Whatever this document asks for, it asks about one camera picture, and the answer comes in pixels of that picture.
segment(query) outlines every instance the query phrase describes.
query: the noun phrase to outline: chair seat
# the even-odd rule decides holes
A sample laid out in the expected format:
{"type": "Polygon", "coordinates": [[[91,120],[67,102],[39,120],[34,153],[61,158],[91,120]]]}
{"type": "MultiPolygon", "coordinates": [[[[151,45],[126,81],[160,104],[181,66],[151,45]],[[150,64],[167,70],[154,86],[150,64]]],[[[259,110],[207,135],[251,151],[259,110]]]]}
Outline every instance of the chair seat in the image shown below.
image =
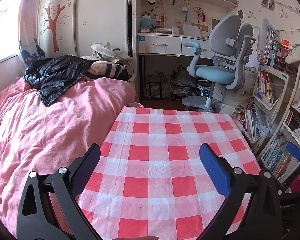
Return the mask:
{"type": "Polygon", "coordinates": [[[232,69],[207,65],[196,65],[195,69],[195,74],[198,77],[210,80],[213,83],[231,85],[234,82],[235,71],[232,69]]]}

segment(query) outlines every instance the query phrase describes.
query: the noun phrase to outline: wooden floor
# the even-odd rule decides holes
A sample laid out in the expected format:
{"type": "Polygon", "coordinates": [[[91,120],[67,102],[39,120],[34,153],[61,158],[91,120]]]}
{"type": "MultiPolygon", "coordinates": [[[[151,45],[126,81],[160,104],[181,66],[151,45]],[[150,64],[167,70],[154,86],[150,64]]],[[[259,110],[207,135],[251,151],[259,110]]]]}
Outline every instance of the wooden floor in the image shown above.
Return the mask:
{"type": "Polygon", "coordinates": [[[181,103],[181,100],[170,100],[170,99],[144,99],[141,104],[145,108],[155,109],[169,109],[169,110],[181,110],[185,109],[185,106],[181,103]]]}

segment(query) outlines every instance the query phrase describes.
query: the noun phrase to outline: red and white tablecloth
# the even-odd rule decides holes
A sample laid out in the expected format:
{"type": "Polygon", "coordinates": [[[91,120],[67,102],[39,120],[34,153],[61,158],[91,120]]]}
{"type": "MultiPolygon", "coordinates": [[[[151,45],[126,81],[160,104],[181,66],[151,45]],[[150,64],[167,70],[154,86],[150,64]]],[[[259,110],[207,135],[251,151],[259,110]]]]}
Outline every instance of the red and white tablecloth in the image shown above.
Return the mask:
{"type": "MultiPolygon", "coordinates": [[[[203,143],[231,166],[259,174],[230,115],[124,107],[78,199],[89,222],[103,239],[197,238],[224,200],[199,159],[203,143]]],[[[230,231],[248,201],[246,194],[230,231]]]]}

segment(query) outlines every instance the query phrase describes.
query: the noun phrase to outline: desk drawer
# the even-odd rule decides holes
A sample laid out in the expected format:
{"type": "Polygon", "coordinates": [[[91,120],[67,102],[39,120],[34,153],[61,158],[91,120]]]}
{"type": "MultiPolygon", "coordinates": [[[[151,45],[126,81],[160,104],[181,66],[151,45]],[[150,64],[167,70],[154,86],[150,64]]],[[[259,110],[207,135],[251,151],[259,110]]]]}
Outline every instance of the desk drawer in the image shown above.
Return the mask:
{"type": "Polygon", "coordinates": [[[140,54],[150,53],[181,55],[181,37],[140,35],[138,40],[140,54]]]}
{"type": "Polygon", "coordinates": [[[208,41],[195,40],[195,39],[189,39],[189,38],[182,38],[182,47],[181,47],[181,55],[182,56],[191,56],[191,57],[194,56],[194,54],[191,52],[192,48],[188,48],[183,45],[183,43],[186,41],[194,41],[194,42],[200,43],[201,50],[202,50],[200,57],[212,59],[214,52],[210,49],[208,41]]]}

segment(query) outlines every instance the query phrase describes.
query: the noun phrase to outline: metal screw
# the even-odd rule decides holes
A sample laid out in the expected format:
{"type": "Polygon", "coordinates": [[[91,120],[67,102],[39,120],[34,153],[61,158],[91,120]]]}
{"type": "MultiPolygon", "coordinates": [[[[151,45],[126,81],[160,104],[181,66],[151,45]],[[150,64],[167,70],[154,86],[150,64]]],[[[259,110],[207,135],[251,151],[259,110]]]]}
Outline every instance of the metal screw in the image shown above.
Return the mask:
{"type": "Polygon", "coordinates": [[[239,167],[235,167],[233,169],[233,171],[234,171],[235,174],[241,174],[242,173],[242,170],[239,167]]]}
{"type": "Polygon", "coordinates": [[[29,174],[29,177],[34,178],[36,175],[37,175],[37,172],[31,171],[30,174],[29,174]]]}
{"type": "Polygon", "coordinates": [[[60,168],[59,170],[58,170],[58,172],[60,173],[60,174],[63,174],[63,173],[66,173],[67,172],[67,168],[66,167],[62,167],[62,168],[60,168]]]}
{"type": "Polygon", "coordinates": [[[271,174],[270,174],[269,172],[267,172],[267,171],[264,173],[264,176],[265,176],[266,178],[271,178],[271,174]]]}

